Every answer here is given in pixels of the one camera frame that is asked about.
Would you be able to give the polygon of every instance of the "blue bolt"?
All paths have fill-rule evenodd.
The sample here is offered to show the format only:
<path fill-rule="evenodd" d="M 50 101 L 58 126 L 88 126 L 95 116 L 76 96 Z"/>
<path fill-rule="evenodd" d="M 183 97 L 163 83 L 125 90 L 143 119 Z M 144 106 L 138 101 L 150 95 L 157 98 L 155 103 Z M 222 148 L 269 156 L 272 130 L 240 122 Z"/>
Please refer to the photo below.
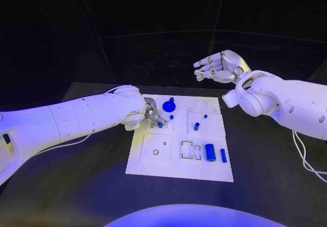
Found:
<path fill-rule="evenodd" d="M 200 126 L 200 124 L 199 124 L 199 123 L 196 123 L 196 125 L 194 125 L 194 131 L 197 131 L 197 130 L 199 130 L 199 126 Z"/>

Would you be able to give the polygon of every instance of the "white board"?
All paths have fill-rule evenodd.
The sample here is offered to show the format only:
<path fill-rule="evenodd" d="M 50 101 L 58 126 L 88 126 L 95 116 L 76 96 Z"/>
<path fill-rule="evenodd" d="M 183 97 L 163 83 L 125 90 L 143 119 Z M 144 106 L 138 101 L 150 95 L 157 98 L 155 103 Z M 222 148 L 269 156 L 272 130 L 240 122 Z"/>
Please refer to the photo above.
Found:
<path fill-rule="evenodd" d="M 158 113 L 168 124 L 158 128 L 157 123 L 143 121 L 134 130 L 125 173 L 233 182 L 217 98 L 143 96 L 155 100 Z M 167 113 L 163 104 L 170 97 L 174 98 L 176 110 Z M 204 145 L 209 143 L 215 147 L 215 162 L 206 160 Z M 220 149 L 225 149 L 226 163 Z"/>

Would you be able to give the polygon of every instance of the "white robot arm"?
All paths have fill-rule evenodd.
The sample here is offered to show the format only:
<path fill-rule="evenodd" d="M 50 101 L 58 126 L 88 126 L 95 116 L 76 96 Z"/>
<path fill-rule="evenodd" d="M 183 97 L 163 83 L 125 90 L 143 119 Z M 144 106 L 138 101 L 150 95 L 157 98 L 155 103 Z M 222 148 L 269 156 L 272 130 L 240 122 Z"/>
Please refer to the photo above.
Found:
<path fill-rule="evenodd" d="M 239 105 L 251 116 L 268 115 L 287 128 L 327 140 L 327 86 L 252 71 L 230 50 L 213 54 L 193 66 L 202 66 L 194 70 L 197 81 L 209 78 L 236 84 L 223 95 L 229 108 Z"/>
<path fill-rule="evenodd" d="M 112 93 L 27 110 L 0 112 L 0 185 L 43 149 L 118 125 L 138 128 L 148 118 L 167 124 L 155 101 L 127 85 Z"/>

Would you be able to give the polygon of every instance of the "table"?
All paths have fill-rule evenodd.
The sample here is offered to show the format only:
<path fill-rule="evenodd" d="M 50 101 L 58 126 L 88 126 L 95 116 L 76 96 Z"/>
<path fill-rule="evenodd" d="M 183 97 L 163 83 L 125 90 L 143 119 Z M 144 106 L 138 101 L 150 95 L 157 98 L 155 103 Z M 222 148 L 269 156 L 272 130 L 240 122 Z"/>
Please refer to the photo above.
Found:
<path fill-rule="evenodd" d="M 112 87 L 73 83 L 63 101 Z M 291 130 L 239 106 L 229 109 L 226 90 L 137 87 L 144 94 L 219 97 L 235 182 L 127 175 L 132 131 L 118 125 L 29 159 L 0 196 L 0 225 L 98 227 L 137 210 L 184 203 L 232 208 L 287 226 L 323 226 L 327 184 L 302 167 Z M 300 137 L 310 164 L 327 170 L 325 142 Z"/>

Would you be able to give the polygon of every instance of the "cable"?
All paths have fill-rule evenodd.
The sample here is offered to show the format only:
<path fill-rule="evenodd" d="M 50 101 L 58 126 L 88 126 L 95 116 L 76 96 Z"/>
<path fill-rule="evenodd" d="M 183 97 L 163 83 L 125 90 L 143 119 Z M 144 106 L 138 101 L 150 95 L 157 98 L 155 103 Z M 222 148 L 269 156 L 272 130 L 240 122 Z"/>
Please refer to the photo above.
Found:
<path fill-rule="evenodd" d="M 292 134 L 292 141 L 294 141 L 294 144 L 295 144 L 297 149 L 298 149 L 298 153 L 300 153 L 301 158 L 302 158 L 302 166 L 304 166 L 304 168 L 310 172 L 314 172 L 314 174 L 318 176 L 318 178 L 327 183 L 327 180 L 320 175 L 320 174 L 327 174 L 327 173 L 325 172 L 315 171 L 314 168 L 310 166 L 310 164 L 308 164 L 308 162 L 305 160 L 305 158 L 307 158 L 307 149 L 305 149 L 305 145 L 302 143 L 302 140 L 300 139 L 298 134 L 297 134 L 297 132 L 294 130 L 291 131 L 291 134 Z M 301 153 L 301 150 L 300 150 L 300 147 L 298 147 L 298 144 L 297 144 L 295 136 L 297 136 L 297 139 L 298 139 L 298 141 L 300 141 L 300 143 L 302 145 L 302 153 Z"/>
<path fill-rule="evenodd" d="M 76 142 L 76 143 L 69 143 L 69 144 L 65 144 L 65 145 L 60 145 L 60 146 L 56 146 L 56 147 L 52 147 L 52 148 L 49 148 L 49 149 L 46 149 L 46 150 L 43 150 L 43 151 L 40 151 L 39 153 L 36 153 L 34 155 L 39 155 L 39 154 L 42 154 L 43 152 L 46 152 L 46 151 L 49 151 L 49 150 L 52 150 L 52 149 L 55 149 L 55 148 L 62 148 L 62 147 L 66 147 L 66 146 L 70 146 L 70 145 L 75 145 L 75 144 L 78 144 L 78 143 L 81 143 L 81 142 L 83 142 L 85 140 L 86 140 L 86 138 L 91 136 L 92 134 L 89 134 L 79 142 Z"/>
<path fill-rule="evenodd" d="M 109 93 L 111 91 L 114 91 L 115 89 L 118 89 L 118 88 L 122 87 L 122 86 L 125 86 L 125 85 L 121 85 L 121 86 L 114 87 L 114 88 L 109 89 L 104 94 Z"/>

